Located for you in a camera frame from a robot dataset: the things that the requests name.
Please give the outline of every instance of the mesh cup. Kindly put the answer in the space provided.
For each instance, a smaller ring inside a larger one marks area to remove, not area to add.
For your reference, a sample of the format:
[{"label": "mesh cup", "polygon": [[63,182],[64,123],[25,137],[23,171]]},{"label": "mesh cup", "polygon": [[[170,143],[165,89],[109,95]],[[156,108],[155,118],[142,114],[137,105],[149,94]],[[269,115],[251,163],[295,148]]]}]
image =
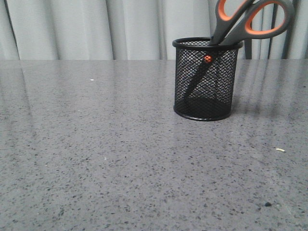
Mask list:
[{"label": "mesh cup", "polygon": [[180,38],[172,43],[176,48],[174,111],[188,119],[214,121],[231,113],[237,53],[243,43],[208,46],[209,41]]}]

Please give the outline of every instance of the white curtain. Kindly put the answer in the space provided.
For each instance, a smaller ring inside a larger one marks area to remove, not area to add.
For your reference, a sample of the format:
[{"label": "white curtain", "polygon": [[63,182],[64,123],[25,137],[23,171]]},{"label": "white curtain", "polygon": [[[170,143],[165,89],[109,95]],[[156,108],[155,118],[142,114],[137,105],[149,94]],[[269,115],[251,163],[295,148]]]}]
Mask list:
[{"label": "white curtain", "polygon": [[[174,39],[209,37],[217,0],[0,0],[0,59],[174,59]],[[227,14],[243,0],[228,0]],[[308,0],[293,0],[296,17],[285,33],[246,41],[239,58],[308,56]],[[254,29],[279,25],[283,11],[267,6]]]}]

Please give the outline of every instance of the scissors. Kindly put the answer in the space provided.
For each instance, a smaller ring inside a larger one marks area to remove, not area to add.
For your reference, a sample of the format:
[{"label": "scissors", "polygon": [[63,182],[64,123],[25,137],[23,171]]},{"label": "scissors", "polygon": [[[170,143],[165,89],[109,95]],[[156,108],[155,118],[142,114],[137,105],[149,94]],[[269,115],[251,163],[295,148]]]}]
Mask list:
[{"label": "scissors", "polygon": [[[218,0],[216,4],[216,20],[217,26],[213,37],[209,42],[209,46],[232,46],[238,44],[240,41],[245,39],[268,39],[277,36],[284,32],[292,21],[295,11],[293,4],[289,0],[244,0],[236,12],[232,16],[227,16],[225,13],[226,0]],[[270,30],[256,31],[251,27],[252,20],[256,14],[269,4],[278,4],[284,11],[283,22]],[[233,28],[235,23],[244,14],[243,19]],[[202,62],[192,77],[192,80],[188,86],[185,97],[188,97],[193,90],[197,87],[198,83],[202,80],[210,66],[217,59],[217,54],[208,53],[204,56],[204,62]]]}]

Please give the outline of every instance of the gray speckled countertop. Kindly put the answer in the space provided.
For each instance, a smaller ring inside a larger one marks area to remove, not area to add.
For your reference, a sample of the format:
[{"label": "gray speckled countertop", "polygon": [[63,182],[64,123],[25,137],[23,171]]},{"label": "gray speckled countertop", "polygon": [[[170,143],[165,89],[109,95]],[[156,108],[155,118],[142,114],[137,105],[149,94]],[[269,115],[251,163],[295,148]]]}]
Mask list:
[{"label": "gray speckled countertop", "polygon": [[308,60],[239,61],[216,122],[174,68],[1,61],[0,230],[308,230]]}]

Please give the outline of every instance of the scissor handle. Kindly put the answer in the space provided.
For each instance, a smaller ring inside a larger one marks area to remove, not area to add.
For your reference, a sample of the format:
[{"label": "scissor handle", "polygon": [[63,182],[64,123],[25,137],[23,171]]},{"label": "scissor handle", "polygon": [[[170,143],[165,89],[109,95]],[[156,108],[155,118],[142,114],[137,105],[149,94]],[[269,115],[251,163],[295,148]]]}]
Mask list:
[{"label": "scissor handle", "polygon": [[223,41],[237,20],[239,20],[242,14],[255,0],[244,0],[232,16],[228,16],[225,12],[226,1],[227,0],[219,0],[216,4],[216,30],[209,43],[210,46],[218,45]]},{"label": "scissor handle", "polygon": [[[269,4],[278,4],[283,8],[284,20],[283,22],[270,30],[256,31],[251,28],[251,22],[256,14]],[[295,11],[293,4],[289,0],[260,0],[253,4],[244,18],[231,31],[227,37],[221,42],[221,45],[233,45],[244,39],[268,39],[277,36],[284,32],[289,26],[294,17]]]}]

